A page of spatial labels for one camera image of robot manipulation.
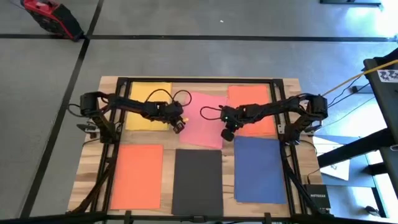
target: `white paper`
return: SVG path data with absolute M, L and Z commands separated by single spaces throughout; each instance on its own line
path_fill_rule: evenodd
M 330 152 L 334 149 L 337 149 L 340 146 L 343 146 L 343 145 L 338 144 L 336 142 L 330 142 L 330 141 L 326 144 L 315 144 L 315 147 L 317 147 L 317 152 L 318 152 L 317 156 L 320 156 L 323 153 Z M 339 179 L 348 180 L 348 178 L 349 178 L 349 160 L 321 168 L 320 171 L 323 174 L 328 174 L 330 176 L 337 177 Z

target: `yellow cable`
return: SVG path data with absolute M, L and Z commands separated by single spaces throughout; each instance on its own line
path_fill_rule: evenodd
M 349 81 L 354 80 L 355 78 L 358 78 L 358 77 L 360 77 L 360 76 L 369 74 L 369 73 L 371 73 L 371 72 L 374 72 L 374 71 L 379 70 L 380 68 L 384 68 L 384 67 L 393 65 L 393 64 L 395 64 L 395 63 L 398 63 L 398 60 L 393 60 L 393 61 L 391 61 L 391 62 L 389 62 L 389 63 L 385 63 L 384 65 L 380 65 L 380 66 L 378 66 L 378 67 L 376 67 L 376 68 L 372 68 L 372 69 L 370 69 L 370 70 L 367 70 L 367 71 L 365 71 L 365 72 L 363 72 L 363 73 L 361 73 L 361 74 L 359 74 L 359 75 L 356 75 L 356 76 L 350 78 L 349 80 L 343 82 L 342 84 L 340 84 L 340 85 L 338 85 L 338 86 L 332 88 L 331 90 L 329 90 L 329 91 L 327 91 L 326 93 L 324 93 L 322 96 L 326 96 L 327 94 L 329 94 L 329 93 L 335 91 L 336 89 L 340 88 L 341 86 L 347 84 Z

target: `black bracket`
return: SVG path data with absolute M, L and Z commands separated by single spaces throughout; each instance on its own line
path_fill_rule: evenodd
M 269 212 L 264 213 L 264 221 L 262 224 L 272 224 L 272 218 Z
M 284 86 L 284 80 L 281 78 L 275 78 L 272 80 L 272 82 L 276 85 L 276 87 L 281 88 Z
M 122 86 L 124 86 L 127 82 L 127 78 L 121 77 L 118 78 L 117 82 L 116 82 L 116 88 L 119 87 L 121 88 Z
M 131 219 L 131 211 L 128 210 L 124 214 L 124 224 L 132 224 L 134 220 Z

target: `black desk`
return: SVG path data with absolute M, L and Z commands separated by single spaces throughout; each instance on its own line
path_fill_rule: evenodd
M 366 59 L 364 64 L 366 70 L 378 66 L 373 59 Z M 398 70 L 398 65 L 389 69 Z M 330 166 L 379 149 L 384 162 L 368 166 L 367 172 L 372 175 L 388 173 L 398 197 L 398 151 L 390 149 L 390 146 L 398 144 L 398 83 L 380 81 L 377 72 L 366 75 L 366 78 L 372 86 L 387 128 L 318 156 L 319 167 Z

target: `red case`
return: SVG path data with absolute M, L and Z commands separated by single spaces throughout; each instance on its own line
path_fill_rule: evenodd
M 63 4 L 51 0 L 21 0 L 21 4 L 41 28 L 74 41 L 82 37 L 79 23 Z

